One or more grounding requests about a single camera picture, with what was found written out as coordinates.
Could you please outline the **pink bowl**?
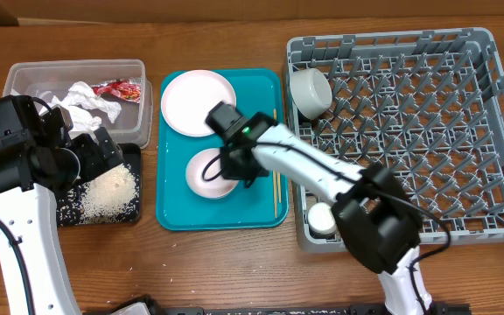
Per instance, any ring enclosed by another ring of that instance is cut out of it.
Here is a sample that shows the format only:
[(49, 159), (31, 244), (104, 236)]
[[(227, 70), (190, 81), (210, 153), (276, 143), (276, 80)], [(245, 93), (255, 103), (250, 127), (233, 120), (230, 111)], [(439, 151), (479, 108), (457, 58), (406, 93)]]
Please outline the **pink bowl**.
[(202, 173), (209, 162), (220, 154), (218, 148), (202, 150), (194, 155), (185, 169), (185, 180), (189, 188), (200, 197), (220, 199), (231, 193), (238, 185), (237, 180), (225, 179), (219, 176), (211, 181), (205, 181)]

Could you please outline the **white paper cup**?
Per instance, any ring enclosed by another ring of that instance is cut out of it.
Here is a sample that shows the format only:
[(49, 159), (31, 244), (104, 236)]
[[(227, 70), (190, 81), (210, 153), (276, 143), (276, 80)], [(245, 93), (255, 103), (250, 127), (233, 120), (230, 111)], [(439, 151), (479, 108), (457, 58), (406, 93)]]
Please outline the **white paper cup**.
[(307, 212), (307, 224), (316, 238), (330, 238), (337, 232), (331, 207), (324, 202), (314, 204)]

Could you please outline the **grey bowl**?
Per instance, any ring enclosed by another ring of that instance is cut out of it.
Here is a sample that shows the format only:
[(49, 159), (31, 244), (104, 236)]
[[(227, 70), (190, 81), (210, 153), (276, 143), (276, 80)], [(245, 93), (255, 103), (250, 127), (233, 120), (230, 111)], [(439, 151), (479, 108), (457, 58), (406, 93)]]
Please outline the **grey bowl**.
[(290, 95), (302, 116), (314, 120), (328, 110), (333, 101), (329, 81), (316, 68), (290, 74)]

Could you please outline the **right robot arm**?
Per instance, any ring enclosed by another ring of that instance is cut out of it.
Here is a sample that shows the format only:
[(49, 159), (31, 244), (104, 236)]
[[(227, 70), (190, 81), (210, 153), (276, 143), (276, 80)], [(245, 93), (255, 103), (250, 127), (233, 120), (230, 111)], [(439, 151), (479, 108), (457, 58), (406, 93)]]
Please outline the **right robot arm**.
[(247, 118), (224, 101), (207, 113), (205, 123), (223, 142), (216, 157), (220, 177), (251, 186), (256, 178), (279, 172), (329, 205), (348, 252), (378, 276), (388, 313), (440, 312), (425, 289), (420, 262), (452, 242), (420, 251), (423, 218), (438, 217), (410, 202), (389, 168), (331, 157), (273, 117), (258, 112)]

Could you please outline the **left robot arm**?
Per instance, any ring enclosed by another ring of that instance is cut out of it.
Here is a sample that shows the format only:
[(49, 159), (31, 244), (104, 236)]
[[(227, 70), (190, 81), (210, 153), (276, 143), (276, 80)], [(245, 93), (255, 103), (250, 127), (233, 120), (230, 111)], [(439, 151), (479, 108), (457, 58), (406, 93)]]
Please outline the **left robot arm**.
[(70, 137), (63, 109), (0, 98), (0, 266), (12, 314), (78, 314), (60, 248), (59, 195), (123, 164), (103, 127)]

